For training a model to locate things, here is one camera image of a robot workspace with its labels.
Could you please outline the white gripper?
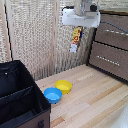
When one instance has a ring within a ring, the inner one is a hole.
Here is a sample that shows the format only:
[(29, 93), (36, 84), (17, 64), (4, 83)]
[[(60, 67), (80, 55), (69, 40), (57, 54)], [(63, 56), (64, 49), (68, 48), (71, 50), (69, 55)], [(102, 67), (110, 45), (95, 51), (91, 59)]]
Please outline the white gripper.
[(97, 28), (100, 24), (101, 14), (99, 12), (87, 12), (85, 16), (78, 16), (73, 9), (63, 9), (62, 24), (70, 26), (82, 26), (80, 38), (83, 35), (83, 27)]

